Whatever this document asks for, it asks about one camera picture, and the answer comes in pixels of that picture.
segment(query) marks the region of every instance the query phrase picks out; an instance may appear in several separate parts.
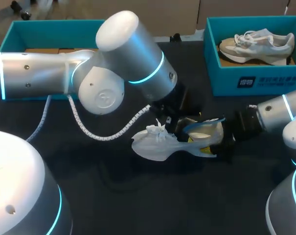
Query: white shoelace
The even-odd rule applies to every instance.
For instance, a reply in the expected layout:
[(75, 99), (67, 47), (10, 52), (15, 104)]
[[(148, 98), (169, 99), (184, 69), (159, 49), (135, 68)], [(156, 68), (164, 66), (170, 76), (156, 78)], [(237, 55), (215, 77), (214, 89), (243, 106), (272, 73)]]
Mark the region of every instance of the white shoelace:
[(235, 34), (235, 43), (237, 46), (242, 46), (244, 43), (256, 44), (254, 38), (250, 35), (250, 33), (254, 33), (255, 31), (247, 31), (244, 35)]
[(147, 126), (147, 132), (156, 135), (157, 142), (166, 140), (166, 138), (177, 139), (174, 134), (169, 134), (165, 129), (165, 125), (161, 125), (157, 119), (158, 126), (150, 125)]

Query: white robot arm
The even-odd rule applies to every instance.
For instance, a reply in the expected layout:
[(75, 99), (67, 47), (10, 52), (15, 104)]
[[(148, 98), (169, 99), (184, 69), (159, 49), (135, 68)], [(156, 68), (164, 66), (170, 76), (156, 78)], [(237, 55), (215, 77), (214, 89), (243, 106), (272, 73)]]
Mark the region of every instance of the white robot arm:
[(135, 13), (108, 18), (96, 44), (97, 52), (0, 52), (0, 99), (78, 94), (89, 112), (102, 115), (121, 104), (124, 81), (141, 89), (149, 102), (175, 89), (176, 72)]

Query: shoe sole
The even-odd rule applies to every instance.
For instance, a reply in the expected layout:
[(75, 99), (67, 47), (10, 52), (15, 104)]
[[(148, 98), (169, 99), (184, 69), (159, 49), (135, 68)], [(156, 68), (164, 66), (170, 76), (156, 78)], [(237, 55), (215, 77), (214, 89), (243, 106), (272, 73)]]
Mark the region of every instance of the shoe sole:
[(259, 59), (264, 61), (265, 63), (268, 63), (270, 65), (287, 65), (287, 58), (279, 58), (279, 57), (273, 57), (273, 56), (258, 56), (258, 57), (238, 57), (234, 55), (229, 55), (223, 51), (220, 50), (220, 52), (226, 56), (228, 59), (235, 61), (240, 64), (244, 64), (245, 62), (252, 60), (252, 59)]

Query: white sneaker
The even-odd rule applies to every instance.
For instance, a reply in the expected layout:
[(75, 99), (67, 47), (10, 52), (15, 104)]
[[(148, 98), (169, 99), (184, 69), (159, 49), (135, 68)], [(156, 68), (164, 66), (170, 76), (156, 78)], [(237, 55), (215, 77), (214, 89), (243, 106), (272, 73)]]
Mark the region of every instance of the white sneaker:
[(222, 40), (220, 52), (232, 61), (245, 63), (259, 59), (271, 65), (286, 65), (286, 59), (294, 50), (295, 36), (274, 35), (267, 29), (247, 31), (244, 35)]
[(222, 141), (224, 135), (220, 122), (192, 128), (188, 134), (193, 141), (179, 142), (176, 136), (169, 134), (165, 125), (162, 126), (158, 121), (157, 126), (147, 126), (146, 130), (140, 131), (132, 137), (134, 139), (132, 149), (141, 157), (153, 161), (165, 161), (171, 154), (180, 150), (187, 151), (197, 157), (216, 157), (216, 155), (207, 154), (201, 149)]

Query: black table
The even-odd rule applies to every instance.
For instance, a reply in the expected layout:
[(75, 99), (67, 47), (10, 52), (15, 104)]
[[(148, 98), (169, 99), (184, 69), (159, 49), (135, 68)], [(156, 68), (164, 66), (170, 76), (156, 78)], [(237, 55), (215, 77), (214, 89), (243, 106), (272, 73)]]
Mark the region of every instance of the black table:
[[(203, 115), (231, 117), (236, 109), (271, 96), (213, 97), (202, 42), (162, 43), (161, 49), (187, 86), (197, 89)], [(98, 135), (119, 131), (146, 101), (126, 84), (121, 107), (102, 117), (77, 109)], [(44, 101), (0, 101), (0, 130), (26, 139), (36, 128)], [(46, 123), (32, 142), (64, 191), (74, 235), (266, 235), (268, 196), (291, 172), (280, 135), (242, 143), (232, 163), (177, 152), (165, 162), (137, 156), (130, 138), (146, 125), (146, 114), (122, 137), (94, 141), (76, 124), (67, 100), (53, 100)]]

